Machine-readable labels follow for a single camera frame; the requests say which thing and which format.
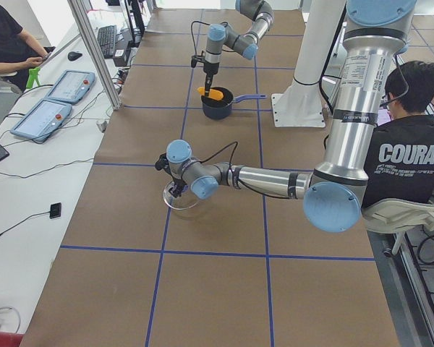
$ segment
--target robotic arm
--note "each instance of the robotic arm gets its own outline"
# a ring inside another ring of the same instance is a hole
[[[167,147],[161,165],[200,199],[218,188],[248,188],[289,199],[304,199],[316,227],[345,231],[360,217],[367,186],[363,170],[380,99],[394,55],[407,43],[417,0],[348,0],[344,36],[347,58],[323,162],[312,173],[285,172],[218,163],[204,166],[183,140]],[[180,189],[174,192],[176,197]]]
[[[206,97],[209,96],[213,76],[218,72],[224,45],[251,60],[258,52],[259,41],[273,25],[273,10],[266,1],[237,0],[236,9],[253,21],[247,33],[240,35],[226,22],[212,24],[208,32],[205,53],[192,56],[191,66],[193,68],[196,67],[196,63],[203,63],[205,72],[204,95]]]

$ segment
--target man's hair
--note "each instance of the man's hair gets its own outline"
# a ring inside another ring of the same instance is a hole
[[[399,99],[402,107],[409,113],[424,112],[434,97],[434,63],[408,61],[400,69],[409,86],[407,94]],[[385,90],[386,95],[392,93],[395,98],[405,91],[398,69],[389,74]]]

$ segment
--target orange object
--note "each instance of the orange object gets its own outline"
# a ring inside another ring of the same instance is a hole
[[[204,96],[204,87],[199,87],[197,89],[197,92],[199,94],[201,94],[202,96]],[[224,94],[220,90],[211,88],[209,90],[208,98],[219,101],[219,100],[222,100],[224,98]]]

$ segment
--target green object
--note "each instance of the green object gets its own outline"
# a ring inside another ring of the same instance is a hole
[[[41,85],[38,80],[38,72],[41,70],[40,67],[34,67],[29,69],[29,78],[27,79],[26,88],[30,89],[34,86],[34,82],[37,82],[37,85]]]

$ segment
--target person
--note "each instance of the person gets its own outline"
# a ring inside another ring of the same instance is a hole
[[[401,73],[409,89],[388,104],[393,120],[374,129],[362,207],[390,197],[427,203],[434,189],[434,115],[425,114],[434,97],[434,63],[409,61]],[[386,80],[389,100],[406,89],[401,73],[395,69]]]
[[[47,56],[47,50],[0,5],[0,74],[17,72],[7,79],[24,91],[29,69]]]

